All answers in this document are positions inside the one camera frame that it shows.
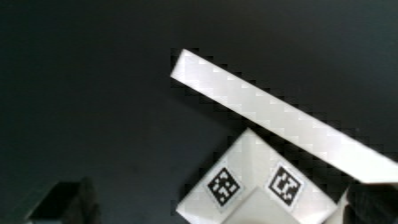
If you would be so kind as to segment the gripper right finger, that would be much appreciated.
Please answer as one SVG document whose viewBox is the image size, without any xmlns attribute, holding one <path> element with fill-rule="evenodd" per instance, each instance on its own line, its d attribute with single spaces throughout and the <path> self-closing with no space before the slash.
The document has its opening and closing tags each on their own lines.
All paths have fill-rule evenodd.
<svg viewBox="0 0 398 224">
<path fill-rule="evenodd" d="M 345 224 L 398 224 L 398 184 L 350 185 Z"/>
</svg>

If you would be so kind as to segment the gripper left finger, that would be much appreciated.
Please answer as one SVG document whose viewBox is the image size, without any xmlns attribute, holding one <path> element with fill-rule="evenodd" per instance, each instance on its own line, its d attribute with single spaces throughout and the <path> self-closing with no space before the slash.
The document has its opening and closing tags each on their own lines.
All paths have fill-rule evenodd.
<svg viewBox="0 0 398 224">
<path fill-rule="evenodd" d="M 32 224 L 91 224 L 96 216 L 93 181 L 59 182 L 29 215 Z"/>
</svg>

